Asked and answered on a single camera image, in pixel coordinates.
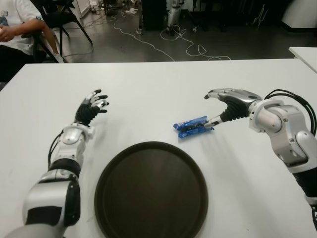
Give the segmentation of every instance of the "blue object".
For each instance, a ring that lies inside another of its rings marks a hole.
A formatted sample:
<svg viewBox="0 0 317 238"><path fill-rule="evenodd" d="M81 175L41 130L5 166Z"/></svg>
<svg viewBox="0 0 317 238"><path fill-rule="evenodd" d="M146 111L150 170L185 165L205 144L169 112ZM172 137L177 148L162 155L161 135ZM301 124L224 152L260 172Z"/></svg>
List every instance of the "blue object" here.
<svg viewBox="0 0 317 238"><path fill-rule="evenodd" d="M184 138L189 135L195 135L199 133L203 133L206 131L214 130L213 127L205 128L204 124L208 122L207 116L203 116L201 118L193 119L190 121L176 123L174 124L174 128L179 131L178 137Z"/></svg>

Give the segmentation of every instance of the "chair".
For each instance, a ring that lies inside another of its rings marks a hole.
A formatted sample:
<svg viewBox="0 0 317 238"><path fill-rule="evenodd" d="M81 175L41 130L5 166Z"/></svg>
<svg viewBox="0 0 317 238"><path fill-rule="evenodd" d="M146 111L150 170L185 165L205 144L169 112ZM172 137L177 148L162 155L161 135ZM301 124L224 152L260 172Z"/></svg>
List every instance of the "chair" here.
<svg viewBox="0 0 317 238"><path fill-rule="evenodd" d="M42 63L44 59L46 58L46 54L48 54L51 59L58 63L57 59L54 57L54 55L50 52L50 50L46 47L44 42L40 38L41 31L35 31L28 34L24 34L21 37L22 38L34 38L34 44L33 44L33 57L34 57L34 63ZM38 45L40 45L44 51L38 50Z"/></svg>
<svg viewBox="0 0 317 238"><path fill-rule="evenodd" d="M76 22L79 28L82 30L82 32L87 37L90 44L93 44L92 40L89 38L87 32L83 28L83 26L79 23L77 17L75 14L71 11L70 8L75 8L72 4L73 0L31 0L31 2L34 4L34 6L39 10L41 13L43 20L46 22L46 24L49 26L49 28L59 28L59 54L60 56L63 56L63 32L66 34L66 36L69 37L69 34L67 31L63 28L64 24L70 23L70 22ZM46 4L56 4L63 6L61 11L46 13L45 6Z"/></svg>

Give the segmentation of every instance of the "black round tray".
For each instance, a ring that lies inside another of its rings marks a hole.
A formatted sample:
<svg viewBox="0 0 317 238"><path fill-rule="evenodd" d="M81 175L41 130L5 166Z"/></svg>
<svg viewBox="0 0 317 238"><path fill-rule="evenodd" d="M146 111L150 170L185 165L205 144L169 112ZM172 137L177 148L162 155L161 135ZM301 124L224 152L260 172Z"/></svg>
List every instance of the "black round tray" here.
<svg viewBox="0 0 317 238"><path fill-rule="evenodd" d="M162 142L119 153L95 193L97 222L107 238L194 238L207 209L206 182L197 164Z"/></svg>

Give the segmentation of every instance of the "white table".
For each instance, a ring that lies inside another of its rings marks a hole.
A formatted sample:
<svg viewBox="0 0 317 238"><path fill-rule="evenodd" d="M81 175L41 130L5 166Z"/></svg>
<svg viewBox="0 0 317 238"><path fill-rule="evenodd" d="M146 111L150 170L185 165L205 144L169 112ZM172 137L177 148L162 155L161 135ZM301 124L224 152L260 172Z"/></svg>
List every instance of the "white table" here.
<svg viewBox="0 0 317 238"><path fill-rule="evenodd" d="M289 51L308 65L317 73L317 48L316 47L290 47Z"/></svg>
<svg viewBox="0 0 317 238"><path fill-rule="evenodd" d="M175 145L202 170L210 201L198 238L315 236L301 188L268 136L249 129L248 119L184 140L172 125L220 114L225 104L204 96L222 87L261 96L284 88L317 109L316 77L299 59L25 66L0 92L0 237L22 225L24 197L47 169L53 138L98 88L109 95L110 106L93 121L97 133L80 175L81 218L66 237L103 237L94 217L98 178L115 155L144 141Z"/></svg>

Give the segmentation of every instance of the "robotic arm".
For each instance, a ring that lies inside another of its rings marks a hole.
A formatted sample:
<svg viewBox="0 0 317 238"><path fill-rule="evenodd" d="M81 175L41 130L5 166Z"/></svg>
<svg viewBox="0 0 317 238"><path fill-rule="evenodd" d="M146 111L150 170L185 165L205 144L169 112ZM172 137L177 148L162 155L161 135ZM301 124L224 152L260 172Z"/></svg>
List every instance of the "robotic arm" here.
<svg viewBox="0 0 317 238"><path fill-rule="evenodd" d="M75 121L66 126L51 146L49 169L33 186L23 204L23 223L6 238L62 238L67 227L80 217L79 174L85 145L94 136L91 120L106 113L107 96L101 90L89 94L76 113ZM51 163L54 148L58 150Z"/></svg>
<svg viewBox="0 0 317 238"><path fill-rule="evenodd" d="M185 0L173 0L172 8L168 12L167 32L172 32L172 27L178 22Z"/></svg>
<svg viewBox="0 0 317 238"><path fill-rule="evenodd" d="M100 92L96 90L85 98L74 123L66 126L56 137L57 143L53 146L53 142L49 153L49 170L25 199L25 226L12 231L6 238L62 238L66 228L79 220L78 178L85 145L94 135L89 123L98 113L106 113L104 108L108 105L107 96L97 96ZM205 99L208 98L217 98L228 107L219 116L206 121L204 128L250 117L250 128L268 134L273 151L303 189L317 229L317 141L307 130L303 113L280 100L263 100L245 90L215 89L205 96ZM58 150L51 163L56 146Z"/></svg>
<svg viewBox="0 0 317 238"><path fill-rule="evenodd" d="M274 153L303 189L317 229L317 140L307 130L303 113L281 100L263 100L245 90L214 89L205 96L208 98L217 98L228 107L204 124L205 128L250 117L250 128L270 137Z"/></svg>

